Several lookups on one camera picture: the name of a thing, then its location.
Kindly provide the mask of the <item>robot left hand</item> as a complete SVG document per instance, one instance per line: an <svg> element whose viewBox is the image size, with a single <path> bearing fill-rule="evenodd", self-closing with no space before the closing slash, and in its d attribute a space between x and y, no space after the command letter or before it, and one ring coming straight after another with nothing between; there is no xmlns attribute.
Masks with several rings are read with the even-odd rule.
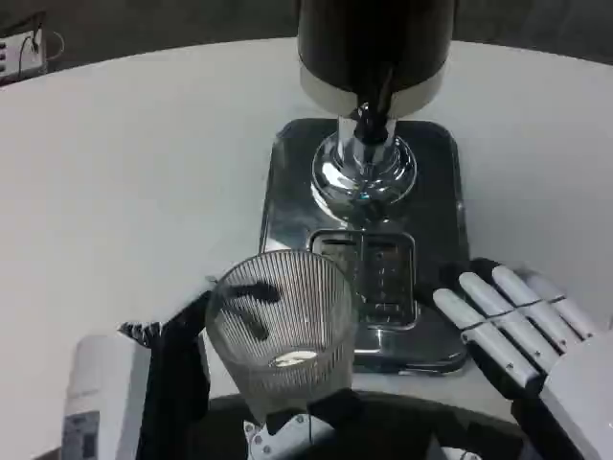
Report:
<svg viewBox="0 0 613 460"><path fill-rule="evenodd" d="M68 385L61 459L298 459L338 448L364 403L339 390L305 411L276 413L264 426L232 421L243 407L209 409L201 332L206 288L165 324L124 323L76 348Z"/></svg>

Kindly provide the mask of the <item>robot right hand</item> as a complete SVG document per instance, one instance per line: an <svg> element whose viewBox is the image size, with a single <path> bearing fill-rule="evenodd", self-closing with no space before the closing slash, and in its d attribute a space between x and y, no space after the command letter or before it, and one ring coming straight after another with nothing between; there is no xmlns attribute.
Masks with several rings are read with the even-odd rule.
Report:
<svg viewBox="0 0 613 460"><path fill-rule="evenodd" d="M413 287L459 334L543 459L612 456L612 332L530 270L476 258Z"/></svg>

